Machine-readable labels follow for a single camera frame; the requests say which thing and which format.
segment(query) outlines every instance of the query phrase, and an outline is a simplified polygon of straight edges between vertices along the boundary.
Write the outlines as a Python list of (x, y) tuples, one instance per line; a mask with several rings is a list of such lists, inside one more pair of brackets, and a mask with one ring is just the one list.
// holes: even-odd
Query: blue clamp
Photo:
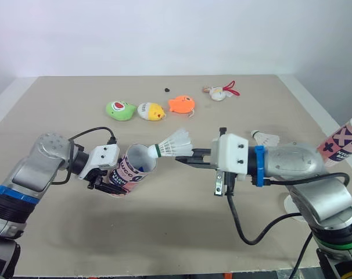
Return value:
[(20, 192), (12, 190), (12, 189), (5, 187), (3, 185), (0, 185), (0, 195), (11, 196), (12, 198), (20, 199), (22, 201), (25, 201), (28, 203), (33, 203), (35, 205), (39, 202), (39, 199), (37, 199), (37, 198), (34, 198), (32, 196), (28, 196), (28, 195), (24, 195)]
[(264, 153), (265, 153), (265, 146), (264, 145), (256, 145), (255, 146), (255, 153), (256, 153), (256, 165), (257, 165), (256, 186), (262, 187), (262, 186), (264, 186)]

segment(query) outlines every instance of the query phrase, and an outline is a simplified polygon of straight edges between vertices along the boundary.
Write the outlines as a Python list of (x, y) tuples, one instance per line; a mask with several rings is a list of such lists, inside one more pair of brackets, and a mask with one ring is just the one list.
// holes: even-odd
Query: plush toy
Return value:
[(126, 121), (131, 119), (136, 106), (126, 102), (111, 102), (106, 105), (106, 113), (115, 120)]
[(240, 95), (238, 91), (232, 89), (234, 85), (235, 80), (224, 87), (203, 87), (203, 92), (209, 93), (214, 101), (222, 101), (227, 96), (231, 97), (232, 95)]
[(186, 95), (178, 96), (168, 101), (171, 112), (190, 113), (189, 117), (194, 115), (194, 100)]
[(166, 116), (162, 107), (157, 103), (142, 103), (138, 106), (137, 112), (141, 118), (150, 121), (158, 121)]

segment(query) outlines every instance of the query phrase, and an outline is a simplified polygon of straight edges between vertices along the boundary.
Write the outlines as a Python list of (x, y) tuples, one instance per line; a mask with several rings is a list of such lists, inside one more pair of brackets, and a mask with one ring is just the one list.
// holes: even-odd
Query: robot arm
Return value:
[[(325, 277), (351, 278), (352, 197), (340, 180), (327, 174), (317, 150), (295, 142), (281, 147), (249, 147), (248, 140), (225, 132), (226, 128), (220, 129), (220, 137), (212, 141), (211, 149), (194, 149), (192, 157), (176, 160), (215, 169), (217, 196), (223, 196), (224, 187), (225, 194), (231, 196), (235, 177), (244, 180), (247, 174), (258, 187), (285, 185), (319, 246), (317, 254)], [(209, 163), (203, 160), (207, 155), (211, 156)]]
[[(51, 184), (64, 184), (74, 173), (79, 180), (89, 181), (90, 189), (123, 194), (122, 189), (103, 182), (107, 169), (117, 163), (119, 148), (115, 143), (111, 137), (107, 145), (97, 146), (87, 154), (73, 139), (55, 133), (43, 134), (36, 140), (30, 154), (0, 185), (0, 276), (12, 277), (20, 255), (14, 239), (22, 236), (26, 220)], [(53, 182), (58, 170), (68, 171), (61, 183)]]

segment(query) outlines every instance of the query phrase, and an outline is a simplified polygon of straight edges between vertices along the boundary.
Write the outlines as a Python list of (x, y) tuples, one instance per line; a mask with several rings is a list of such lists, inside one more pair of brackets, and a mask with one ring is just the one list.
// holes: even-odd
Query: tabletop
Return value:
[[(236, 81), (241, 96), (215, 102), (202, 87)], [(112, 101), (134, 105), (189, 95), (192, 117), (166, 111), (161, 121), (137, 114), (115, 121), (105, 113)], [(277, 134), (317, 146), (325, 135), (277, 76), (178, 77), (40, 77), (0, 123), (0, 184), (28, 155), (37, 137), (54, 131), (71, 137), (96, 126), (110, 127), (121, 153), (134, 143), (160, 142), (180, 127), (196, 148), (209, 148), (219, 127), (250, 138), (251, 130)], [(107, 141), (105, 131), (76, 140), (86, 151)], [(341, 162), (332, 171), (351, 175)], [(63, 178), (61, 172), (57, 179)], [(119, 276), (220, 273), (293, 267), (309, 233), (306, 223), (287, 219), (256, 246), (240, 240), (225, 197), (214, 196), (215, 171), (195, 169), (172, 158), (160, 158), (156, 171), (125, 198), (87, 189), (72, 179), (52, 185), (18, 239), (18, 276)], [(274, 218), (285, 214), (281, 186), (257, 188), (236, 183), (234, 201), (247, 237), (255, 238)], [(317, 266), (311, 241), (303, 267)]]

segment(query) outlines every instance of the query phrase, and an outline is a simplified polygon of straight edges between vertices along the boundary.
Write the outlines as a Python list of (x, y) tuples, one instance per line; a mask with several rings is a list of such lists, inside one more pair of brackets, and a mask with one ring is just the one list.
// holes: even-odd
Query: orange plush toy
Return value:
[(194, 115), (194, 100), (186, 95), (176, 97), (168, 101), (171, 112), (190, 113), (189, 117)]

